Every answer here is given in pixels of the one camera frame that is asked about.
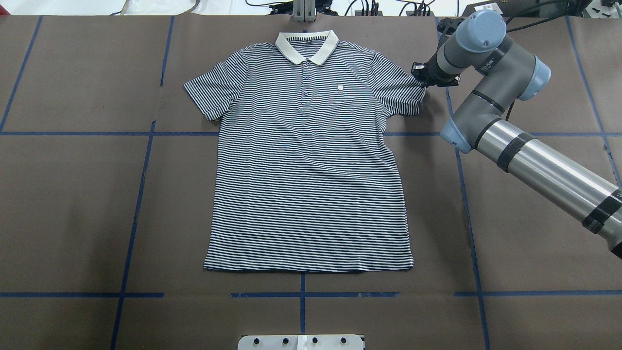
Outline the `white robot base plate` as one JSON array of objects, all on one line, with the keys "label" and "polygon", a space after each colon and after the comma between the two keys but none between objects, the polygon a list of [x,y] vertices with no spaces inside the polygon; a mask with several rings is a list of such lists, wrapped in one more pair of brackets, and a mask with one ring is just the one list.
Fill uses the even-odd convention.
[{"label": "white robot base plate", "polygon": [[238,341],[238,350],[364,350],[357,334],[249,335]]}]

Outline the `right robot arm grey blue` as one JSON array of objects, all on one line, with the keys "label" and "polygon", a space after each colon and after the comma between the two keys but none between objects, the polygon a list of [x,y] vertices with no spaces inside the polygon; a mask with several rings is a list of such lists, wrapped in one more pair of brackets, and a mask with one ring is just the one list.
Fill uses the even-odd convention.
[{"label": "right robot arm grey blue", "polygon": [[509,20],[491,9],[438,20],[438,44],[411,73],[429,87],[458,86],[473,69],[480,81],[455,107],[440,136],[463,154],[476,151],[604,239],[621,257],[621,186],[573,161],[512,121],[519,101],[550,82],[552,71],[510,36]]}]

